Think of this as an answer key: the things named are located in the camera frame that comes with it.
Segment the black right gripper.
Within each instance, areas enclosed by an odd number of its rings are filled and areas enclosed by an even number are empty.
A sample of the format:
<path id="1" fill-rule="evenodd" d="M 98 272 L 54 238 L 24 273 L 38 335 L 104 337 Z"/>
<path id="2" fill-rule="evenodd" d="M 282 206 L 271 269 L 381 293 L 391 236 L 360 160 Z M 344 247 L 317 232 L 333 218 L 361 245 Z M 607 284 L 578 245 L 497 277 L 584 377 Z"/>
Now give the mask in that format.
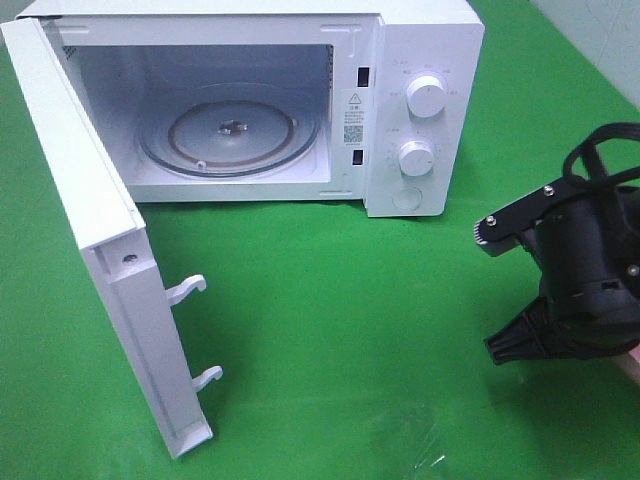
<path id="1" fill-rule="evenodd" d="M 605 242 L 605 202 L 581 195 L 550 207 L 535 227 L 544 297 L 484 340 L 496 365 L 612 356 L 639 345 L 639 299 Z"/>

